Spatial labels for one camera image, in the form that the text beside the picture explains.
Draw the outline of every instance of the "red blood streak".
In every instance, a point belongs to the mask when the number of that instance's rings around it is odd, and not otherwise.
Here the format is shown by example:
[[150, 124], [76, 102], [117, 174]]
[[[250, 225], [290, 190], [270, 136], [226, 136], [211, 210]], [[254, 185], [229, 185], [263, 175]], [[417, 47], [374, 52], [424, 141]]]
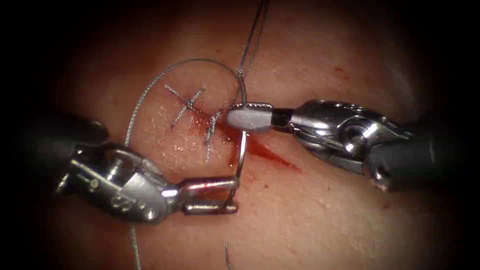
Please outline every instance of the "red blood streak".
[[[198, 113], [193, 114], [193, 121], [194, 121], [194, 128], [198, 134], [204, 133], [206, 129], [210, 126], [210, 121], [207, 116], [200, 115]], [[232, 128], [231, 126], [225, 123], [225, 119], [222, 118], [220, 122], [217, 124], [216, 128], [223, 132], [226, 140], [228, 142], [233, 142], [233, 150], [228, 159], [228, 165], [232, 167], [233, 165], [237, 164], [239, 158], [239, 149], [240, 143], [242, 140], [242, 131]], [[261, 144], [256, 140], [256, 138], [252, 135], [247, 137], [247, 153], [253, 156], [258, 156], [263, 159], [272, 161], [274, 163], [281, 164], [285, 167], [294, 169], [295, 171], [301, 172], [301, 170], [295, 166], [294, 164], [290, 163], [285, 158], [281, 157], [280, 155], [272, 152], [268, 149], [265, 145]]]

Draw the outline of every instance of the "surgical suture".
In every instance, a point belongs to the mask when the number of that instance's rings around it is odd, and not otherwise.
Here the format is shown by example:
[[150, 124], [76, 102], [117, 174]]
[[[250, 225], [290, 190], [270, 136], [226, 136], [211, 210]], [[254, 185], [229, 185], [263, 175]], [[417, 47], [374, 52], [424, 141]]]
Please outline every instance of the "surgical suture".
[[217, 121], [220, 119], [220, 117], [222, 116], [222, 111], [219, 110], [214, 116], [209, 116], [205, 113], [203, 113], [202, 111], [200, 111], [199, 109], [195, 108], [194, 107], [194, 102], [195, 100], [200, 97], [200, 95], [205, 91], [204, 88], [200, 88], [192, 97], [190, 100], [187, 100], [186, 98], [183, 98], [180, 93], [178, 93], [175, 89], [173, 89], [172, 87], [168, 86], [167, 84], [165, 84], [163, 86], [165, 89], [169, 90], [170, 92], [172, 92], [175, 96], [177, 96], [180, 100], [182, 100], [184, 103], [185, 103], [185, 106], [180, 110], [180, 112], [177, 114], [177, 116], [175, 117], [175, 119], [173, 120], [173, 122], [171, 123], [170, 127], [173, 129], [175, 124], [178, 122], [178, 120], [183, 116], [183, 114], [185, 113], [185, 111], [187, 109], [191, 110], [192, 112], [194, 113], [197, 113], [205, 118], [208, 118], [208, 121], [209, 121], [209, 124], [210, 126], [206, 129], [206, 134], [205, 134], [205, 138], [203, 140], [203, 144], [206, 146], [206, 158], [205, 158], [205, 162], [208, 162], [209, 161], [209, 158], [210, 158], [210, 152], [212, 151], [212, 137], [214, 135], [214, 132], [215, 132], [215, 129], [216, 129], [216, 126], [217, 126]]

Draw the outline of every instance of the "skin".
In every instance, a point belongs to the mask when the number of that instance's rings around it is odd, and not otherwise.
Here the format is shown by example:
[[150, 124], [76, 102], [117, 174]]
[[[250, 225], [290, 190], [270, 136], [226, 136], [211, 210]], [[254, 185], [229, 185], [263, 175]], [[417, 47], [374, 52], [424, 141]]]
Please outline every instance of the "skin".
[[[140, 94], [169, 65], [202, 57], [236, 70], [257, 7], [256, 1], [185, 4], [103, 25], [71, 55], [57, 84], [57, 104], [101, 121], [111, 140], [122, 143]], [[396, 30], [382, 10], [273, 1], [245, 79], [248, 99], [282, 108], [336, 100], [400, 123], [414, 121], [430, 105], [429, 87], [425, 74], [413, 69], [415, 52]], [[184, 104], [164, 84], [188, 99], [205, 88], [195, 106], [210, 114], [225, 107], [237, 87], [212, 64], [175, 69], [146, 97], [130, 147], [172, 182], [233, 175], [236, 168], [226, 160], [234, 145], [220, 131], [205, 163], [205, 131], [194, 113], [170, 127]], [[143, 269], [227, 269], [224, 242], [236, 270], [431, 269], [449, 260], [452, 224], [435, 196], [383, 193], [365, 177], [319, 161], [291, 135], [256, 139], [301, 171], [247, 154], [237, 214], [175, 213], [157, 225], [136, 225]], [[57, 266], [135, 268], [127, 223], [77, 195], [57, 198], [45, 216]]]

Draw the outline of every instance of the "blood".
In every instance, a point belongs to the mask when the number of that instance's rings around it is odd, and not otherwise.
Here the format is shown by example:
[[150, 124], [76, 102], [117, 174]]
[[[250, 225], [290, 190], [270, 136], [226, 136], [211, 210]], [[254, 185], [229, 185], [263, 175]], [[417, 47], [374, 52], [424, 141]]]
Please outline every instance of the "blood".
[[[198, 134], [200, 134], [201, 132], [205, 132], [205, 130], [210, 126], [209, 117], [198, 113], [193, 114], [193, 122], [195, 123], [195, 131]], [[229, 126], [225, 122], [224, 117], [221, 118], [219, 123], [216, 125], [216, 128], [223, 133], [227, 142], [233, 142], [233, 149], [230, 154], [230, 158], [228, 159], [228, 165], [232, 167], [238, 162], [240, 143], [242, 141], [242, 131]], [[268, 149], [265, 145], [261, 144], [253, 135], [247, 136], [246, 151], [250, 155], [257, 156], [271, 162], [283, 165], [287, 168], [291, 168], [297, 172], [301, 172], [301, 170], [297, 166]]]

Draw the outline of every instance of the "silver wire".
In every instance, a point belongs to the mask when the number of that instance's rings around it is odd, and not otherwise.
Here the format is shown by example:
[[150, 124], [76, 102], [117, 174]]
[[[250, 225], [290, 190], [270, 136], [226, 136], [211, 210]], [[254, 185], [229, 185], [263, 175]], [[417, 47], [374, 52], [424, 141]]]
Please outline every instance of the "silver wire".
[[133, 248], [133, 257], [135, 258], [135, 266], [137, 270], [141, 270], [142, 266], [140, 265], [140, 254], [139, 254], [139, 244], [137, 241], [137, 232], [135, 231], [135, 225], [130, 224], [130, 234], [131, 234], [131, 246]]
[[[132, 136], [132, 130], [134, 128], [134, 124], [135, 124], [135, 119], [137, 118], [137, 114], [139, 113], [139, 109], [140, 109], [140, 106], [142, 105], [142, 103], [144, 102], [144, 99], [145, 97], [147, 96], [147, 94], [150, 92], [150, 90], [153, 88], [153, 86], [155, 85], [155, 83], [160, 80], [160, 78], [165, 75], [166, 73], [170, 72], [171, 70], [173, 70], [174, 68], [180, 66], [180, 65], [183, 65], [183, 64], [186, 64], [186, 63], [191, 63], [191, 62], [207, 62], [207, 63], [212, 63], [212, 64], [216, 64], [216, 65], [219, 65], [220, 67], [226, 69], [228, 72], [230, 72], [234, 77], [235, 79], [237, 80], [238, 82], [238, 85], [241, 86], [242, 85], [242, 82], [240, 80], [240, 78], [237, 76], [237, 74], [235, 74], [235, 71], [233, 71], [232, 69], [230, 69], [228, 66], [226, 66], [225, 64], [221, 63], [221, 62], [218, 62], [218, 61], [215, 61], [215, 60], [211, 60], [211, 59], [208, 59], [208, 58], [192, 58], [192, 59], [186, 59], [186, 60], [183, 60], [183, 61], [180, 61], [180, 62], [177, 62], [177, 63], [174, 63], [173, 65], [171, 65], [169, 68], [165, 69], [163, 72], [161, 72], [160, 74], [158, 74], [151, 82], [150, 84], [145, 88], [145, 90], [143, 90], [143, 92], [141, 93], [140, 95], [140, 98], [138, 98], [138, 102], [136, 103], [135, 105], [135, 108], [133, 109], [133, 113], [131, 114], [131, 118], [130, 118], [130, 123], [128, 123], [128, 129], [126, 131], [126, 136], [125, 136], [125, 146], [128, 147], [129, 146], [129, 143], [130, 143], [130, 137]], [[242, 102], [243, 103], [247, 103], [247, 97], [246, 95], [242, 95]], [[247, 138], [245, 137], [242, 137], [242, 143], [245, 143], [246, 144], [246, 140]], [[136, 265], [136, 270], [142, 270], [142, 265], [140, 264], [140, 253], [139, 253], [139, 246], [138, 246], [138, 241], [137, 241], [137, 234], [136, 234], [136, 231], [135, 231], [135, 225], [132, 223], [130, 225], [130, 234], [131, 234], [131, 245], [132, 245], [132, 248], [133, 248], [133, 252], [134, 252], [134, 257], [135, 257], [135, 265]]]
[[230, 263], [230, 256], [229, 256], [229, 243], [225, 241], [223, 244], [223, 248], [225, 249], [225, 261], [226, 261], [226, 266], [228, 267], [228, 270], [232, 270], [232, 264]]

